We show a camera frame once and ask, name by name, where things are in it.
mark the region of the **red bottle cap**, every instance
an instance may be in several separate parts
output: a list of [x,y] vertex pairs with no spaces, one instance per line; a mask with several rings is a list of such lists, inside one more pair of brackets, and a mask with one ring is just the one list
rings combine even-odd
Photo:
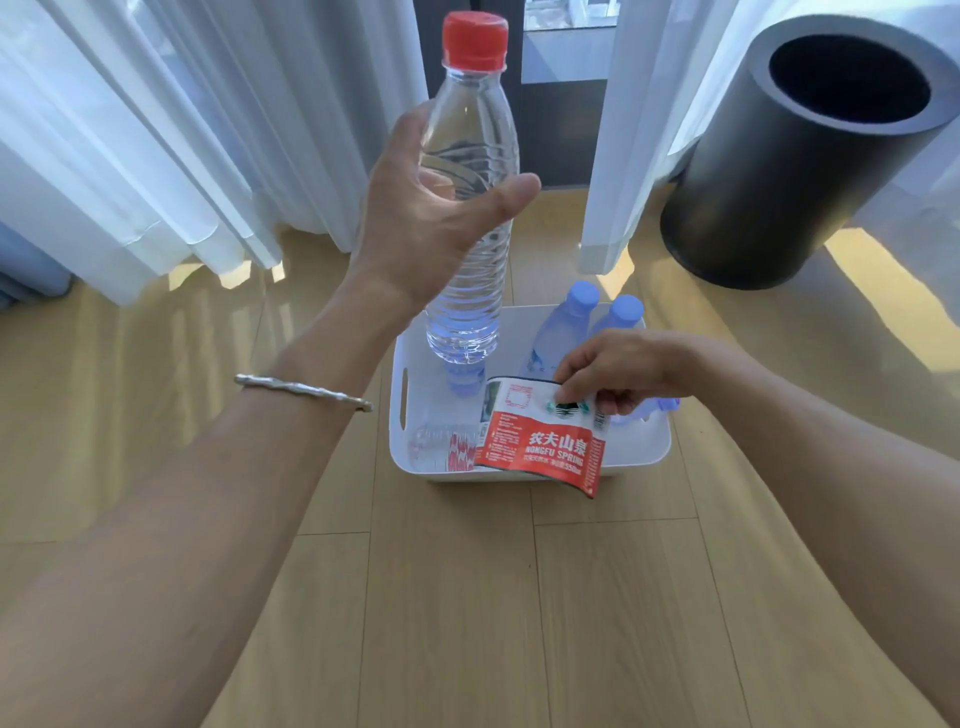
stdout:
[[461,71],[502,71],[506,58],[506,18],[478,11],[454,11],[446,15],[446,67]]

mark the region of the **bottle label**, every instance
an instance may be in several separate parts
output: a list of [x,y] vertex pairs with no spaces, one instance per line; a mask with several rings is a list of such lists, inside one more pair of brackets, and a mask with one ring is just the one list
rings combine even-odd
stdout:
[[600,482],[608,417],[596,399],[557,404],[552,381],[495,376],[480,415],[478,466],[545,475],[593,498]]

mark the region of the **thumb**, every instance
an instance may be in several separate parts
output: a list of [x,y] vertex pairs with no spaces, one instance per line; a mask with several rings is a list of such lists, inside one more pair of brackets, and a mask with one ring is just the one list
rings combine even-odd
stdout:
[[592,364],[585,369],[581,369],[561,384],[553,399],[559,404],[570,404],[586,399],[602,388],[597,380],[597,374],[597,367]]
[[479,197],[460,203],[458,217],[473,239],[513,220],[540,193],[540,178],[532,173],[513,175]]

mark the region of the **black trash can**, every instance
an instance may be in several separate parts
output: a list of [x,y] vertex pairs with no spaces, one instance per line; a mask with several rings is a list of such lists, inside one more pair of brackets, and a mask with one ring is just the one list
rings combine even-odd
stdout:
[[777,285],[958,114],[960,68],[928,41],[866,18],[784,20],[740,63],[663,241],[709,282]]

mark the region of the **hand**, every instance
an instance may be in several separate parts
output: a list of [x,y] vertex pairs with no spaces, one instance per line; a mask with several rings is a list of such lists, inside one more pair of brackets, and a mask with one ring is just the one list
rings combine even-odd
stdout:
[[570,352],[557,368],[557,402],[597,393],[597,407],[629,415],[651,397],[687,397],[692,354],[706,340],[676,331],[608,328]]
[[540,192],[540,178],[523,174],[480,197],[455,201],[450,179],[420,167],[429,111],[423,104],[399,118],[373,168],[348,274],[395,295],[398,309],[411,318],[444,290],[474,243]]

